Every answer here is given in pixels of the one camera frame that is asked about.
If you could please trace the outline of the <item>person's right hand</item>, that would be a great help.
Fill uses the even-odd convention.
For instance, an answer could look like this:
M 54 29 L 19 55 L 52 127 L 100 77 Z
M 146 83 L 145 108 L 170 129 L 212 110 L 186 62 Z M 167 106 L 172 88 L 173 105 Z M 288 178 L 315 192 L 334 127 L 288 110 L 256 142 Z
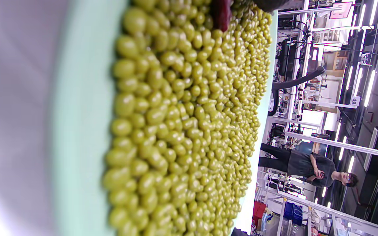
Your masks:
M 273 12 L 290 2 L 290 0 L 253 0 L 253 2 L 264 12 Z

